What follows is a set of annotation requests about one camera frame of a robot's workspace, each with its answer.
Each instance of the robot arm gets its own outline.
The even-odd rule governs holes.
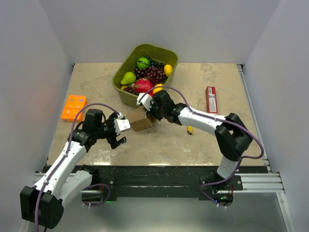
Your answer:
[[[149,94],[143,95],[141,93],[138,96],[137,105],[144,106],[147,113],[156,119],[165,118],[170,123],[192,126],[216,136],[220,151],[223,154],[221,164],[215,175],[216,181],[226,179],[234,172],[242,153],[248,149],[252,142],[250,136],[228,123],[193,114],[185,104],[175,104],[165,90],[155,93],[152,97]],[[214,115],[193,110],[196,113],[214,117]],[[229,120],[245,127],[236,114],[215,116],[215,118]]]
[[[67,181],[70,173],[81,158],[89,151],[98,139],[106,139],[112,149],[126,142],[123,137],[117,140],[121,132],[130,129],[130,124],[123,115],[113,113],[102,122],[103,112],[90,109],[82,122],[73,131],[70,150],[66,153],[69,142],[66,142],[61,154],[50,167],[48,172],[34,184],[33,187],[24,187],[20,193],[22,218],[34,222],[36,201],[41,189],[39,224],[50,229],[60,221],[64,208],[70,201],[93,181],[91,169],[78,171],[73,178]]]

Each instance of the yellow lemon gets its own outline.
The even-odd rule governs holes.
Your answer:
[[[169,77],[172,71],[173,71],[173,67],[171,65],[167,64],[164,66],[164,73],[167,77]]]
[[[157,84],[157,85],[155,85],[154,87],[158,87],[158,86],[163,86],[163,84]],[[154,90],[153,90],[153,94],[155,94],[156,92],[159,92],[159,91],[161,91],[163,88],[155,88]]]

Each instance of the pear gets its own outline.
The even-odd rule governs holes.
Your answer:
[[[136,81],[136,76],[133,72],[127,72],[125,73],[124,77],[122,78],[120,84],[122,85],[128,85],[131,83],[134,83]]]

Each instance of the tennis ball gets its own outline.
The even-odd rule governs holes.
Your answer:
[[[144,69],[144,68],[147,68],[150,66],[150,62],[147,58],[145,57],[141,57],[139,58],[137,61],[136,61],[136,66],[139,68],[139,69]]]
[[[136,81],[136,76],[133,72],[127,72],[125,73],[124,77],[122,78],[120,84],[127,85],[134,83]]]

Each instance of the beige countertop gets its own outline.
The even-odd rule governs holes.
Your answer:
[[[67,96],[85,95],[88,103],[102,102],[126,114],[133,108],[121,103],[112,87],[112,77],[120,63],[77,63],[71,76]],[[236,64],[179,63],[170,86],[180,90],[189,104],[198,110],[206,110],[205,89],[216,87],[220,115],[235,113],[254,134],[254,124],[247,104]],[[175,103],[181,97],[168,90]],[[106,117],[109,109],[98,106]],[[59,120],[47,164],[59,156],[70,132],[71,123]],[[91,147],[79,164],[88,165],[219,165],[222,154],[216,138],[194,129],[194,135],[185,126],[170,124],[166,120],[139,132],[122,134],[127,143],[111,150],[110,145],[99,140]],[[252,142],[245,155],[258,156],[259,147]],[[246,159],[242,165],[263,165],[261,160]]]

